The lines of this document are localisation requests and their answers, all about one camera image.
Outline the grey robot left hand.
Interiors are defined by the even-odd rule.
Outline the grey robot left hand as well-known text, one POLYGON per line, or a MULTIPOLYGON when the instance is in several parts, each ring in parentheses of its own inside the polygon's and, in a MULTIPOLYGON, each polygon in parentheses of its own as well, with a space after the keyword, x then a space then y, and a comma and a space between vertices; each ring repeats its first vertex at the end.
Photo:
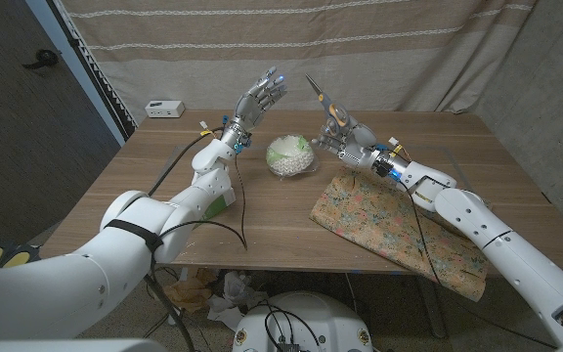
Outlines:
POLYGON ((264 114, 286 94, 282 75, 275 76, 271 66, 238 99, 234 115, 225 128, 221 141, 230 147, 248 137, 263 120, 264 114))

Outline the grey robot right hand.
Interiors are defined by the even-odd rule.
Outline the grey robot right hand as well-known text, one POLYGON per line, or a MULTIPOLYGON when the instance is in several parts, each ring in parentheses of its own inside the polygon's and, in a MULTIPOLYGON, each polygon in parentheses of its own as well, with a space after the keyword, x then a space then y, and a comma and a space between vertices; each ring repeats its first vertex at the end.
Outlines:
POLYGON ((393 169, 390 156, 377 148, 374 133, 353 118, 341 125, 334 117, 329 117, 321 128, 321 133, 311 140, 311 144, 335 154, 350 166, 370 168, 381 176, 393 169))

